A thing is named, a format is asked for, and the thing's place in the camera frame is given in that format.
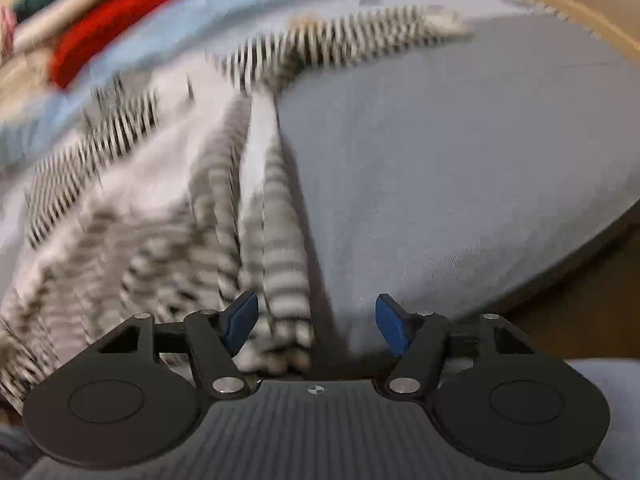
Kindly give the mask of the cream folded blanket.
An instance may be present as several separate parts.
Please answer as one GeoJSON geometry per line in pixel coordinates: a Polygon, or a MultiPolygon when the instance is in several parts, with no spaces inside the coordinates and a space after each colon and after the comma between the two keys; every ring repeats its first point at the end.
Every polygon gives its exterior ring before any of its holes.
{"type": "Polygon", "coordinates": [[[10,122],[53,91],[52,63],[53,50],[42,48],[14,56],[1,67],[2,122],[10,122]]]}

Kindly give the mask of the red blanket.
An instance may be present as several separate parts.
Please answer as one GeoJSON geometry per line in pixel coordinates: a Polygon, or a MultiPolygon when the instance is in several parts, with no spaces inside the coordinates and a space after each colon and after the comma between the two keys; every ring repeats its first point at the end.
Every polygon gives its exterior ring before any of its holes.
{"type": "Polygon", "coordinates": [[[81,69],[111,42],[169,0],[104,0],[62,35],[50,79],[66,89],[81,69]]]}

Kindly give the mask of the black white striped garment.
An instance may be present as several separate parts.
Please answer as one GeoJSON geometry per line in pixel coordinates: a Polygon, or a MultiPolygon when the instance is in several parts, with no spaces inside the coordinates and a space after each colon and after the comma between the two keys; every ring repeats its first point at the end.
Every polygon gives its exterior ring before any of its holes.
{"type": "Polygon", "coordinates": [[[71,144],[26,197],[25,247],[1,301],[1,395],[36,385],[131,315],[179,322],[258,297],[236,357],[254,377],[309,370],[307,254],[276,99],[302,70],[341,70],[465,37],[452,12],[396,6],[234,51],[198,49],[93,92],[71,144]]]}

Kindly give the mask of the white folded bedding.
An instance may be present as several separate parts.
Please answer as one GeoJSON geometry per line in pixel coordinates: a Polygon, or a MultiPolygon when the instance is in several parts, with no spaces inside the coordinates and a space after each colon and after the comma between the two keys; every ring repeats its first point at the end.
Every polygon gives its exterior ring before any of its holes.
{"type": "Polygon", "coordinates": [[[102,0],[55,0],[17,25],[13,53],[28,51],[66,29],[102,0]]]}

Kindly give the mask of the light blue quilt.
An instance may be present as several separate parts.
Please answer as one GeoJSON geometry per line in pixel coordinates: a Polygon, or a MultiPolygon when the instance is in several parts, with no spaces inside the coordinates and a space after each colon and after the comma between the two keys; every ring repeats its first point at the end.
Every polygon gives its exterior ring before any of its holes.
{"type": "Polygon", "coordinates": [[[55,91],[29,107],[32,116],[1,125],[1,167],[32,162],[80,113],[91,89],[114,73],[168,58],[192,44],[224,16],[282,0],[171,0],[120,35],[80,71],[68,91],[55,91]]]}

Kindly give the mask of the grey patterned bed sheet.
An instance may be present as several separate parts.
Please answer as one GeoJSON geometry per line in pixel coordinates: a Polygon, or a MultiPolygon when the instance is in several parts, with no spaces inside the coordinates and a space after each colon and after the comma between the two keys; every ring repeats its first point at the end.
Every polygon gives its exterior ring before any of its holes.
{"type": "MultiPolygon", "coordinates": [[[[460,318],[585,245],[639,197],[639,69],[535,0],[282,0],[224,16],[157,70],[203,49],[396,6],[457,14],[469,33],[342,68],[306,68],[276,99],[303,231],[314,346],[381,347],[373,301],[460,318]]],[[[2,298],[25,247],[36,166],[74,142],[93,92],[10,187],[2,298]]]]}

